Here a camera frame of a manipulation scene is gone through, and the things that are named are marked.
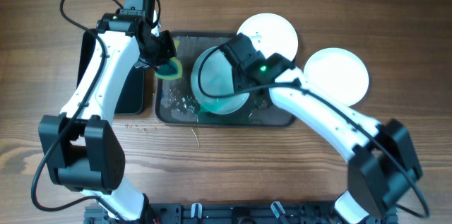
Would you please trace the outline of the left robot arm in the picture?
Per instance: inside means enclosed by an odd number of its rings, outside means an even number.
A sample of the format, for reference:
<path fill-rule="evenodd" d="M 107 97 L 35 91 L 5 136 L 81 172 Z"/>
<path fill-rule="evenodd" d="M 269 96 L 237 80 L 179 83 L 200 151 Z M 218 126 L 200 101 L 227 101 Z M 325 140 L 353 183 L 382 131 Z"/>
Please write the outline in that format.
<path fill-rule="evenodd" d="M 42 118 L 39 170 L 83 200 L 95 200 L 112 223 L 154 223 L 148 197 L 125 178 L 125 154 L 112 122 L 130 70 L 152 69 L 162 80 L 182 76 L 174 43 L 160 31 L 160 0 L 125 0 L 94 30 L 92 56 L 71 99 Z"/>

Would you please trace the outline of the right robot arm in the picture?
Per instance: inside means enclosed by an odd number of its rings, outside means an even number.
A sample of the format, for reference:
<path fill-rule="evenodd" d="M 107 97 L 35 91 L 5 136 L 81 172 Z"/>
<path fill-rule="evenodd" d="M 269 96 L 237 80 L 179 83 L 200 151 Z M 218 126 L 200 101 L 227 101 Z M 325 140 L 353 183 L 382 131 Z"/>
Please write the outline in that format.
<path fill-rule="evenodd" d="M 238 34 L 218 50 L 232 67 L 233 93 L 267 90 L 270 101 L 324 137 L 347 163 L 347 189 L 333 210 L 347 223 L 384 218 L 399 208 L 428 218 L 428 204 L 417 187 L 422 168 L 408 129 L 367 117 L 322 93 L 283 55 L 269 57 Z"/>

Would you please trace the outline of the green yellow sponge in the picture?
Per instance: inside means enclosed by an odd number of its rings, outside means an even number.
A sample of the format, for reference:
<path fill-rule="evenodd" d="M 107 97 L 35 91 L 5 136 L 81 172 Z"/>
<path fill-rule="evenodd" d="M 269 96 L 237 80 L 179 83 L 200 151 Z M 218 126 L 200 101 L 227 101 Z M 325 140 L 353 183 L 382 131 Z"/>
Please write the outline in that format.
<path fill-rule="evenodd" d="M 164 81 L 173 81 L 182 77 L 183 67 L 181 61 L 177 58 L 177 48 L 180 45 L 179 40 L 174 40 L 174 56 L 166 64 L 158 67 L 155 77 Z"/>

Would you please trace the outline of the white plate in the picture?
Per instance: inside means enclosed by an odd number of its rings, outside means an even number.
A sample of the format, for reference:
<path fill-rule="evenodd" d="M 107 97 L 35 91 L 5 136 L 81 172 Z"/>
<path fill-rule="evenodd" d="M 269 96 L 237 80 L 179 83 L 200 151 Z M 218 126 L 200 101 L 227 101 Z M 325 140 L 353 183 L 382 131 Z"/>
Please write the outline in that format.
<path fill-rule="evenodd" d="M 260 13 L 246 19 L 237 34 L 246 35 L 254 48 L 265 58 L 272 54 L 281 54 L 294 61 L 298 51 L 298 36 L 292 24 L 274 13 Z"/>
<path fill-rule="evenodd" d="M 304 75 L 348 107 L 364 98 L 370 84 L 369 72 L 362 60 L 337 47 L 321 49 L 311 55 L 304 65 Z"/>
<path fill-rule="evenodd" d="M 198 71 L 201 62 L 214 50 L 211 47 L 204 51 L 195 61 L 191 72 L 191 90 L 200 106 L 213 114 L 230 114 L 240 109 L 249 99 L 244 93 L 230 98 L 210 98 L 204 95 L 198 86 Z M 220 50 L 215 51 L 204 63 L 201 72 L 201 85 L 210 95 L 226 95 L 234 92 L 232 67 Z"/>

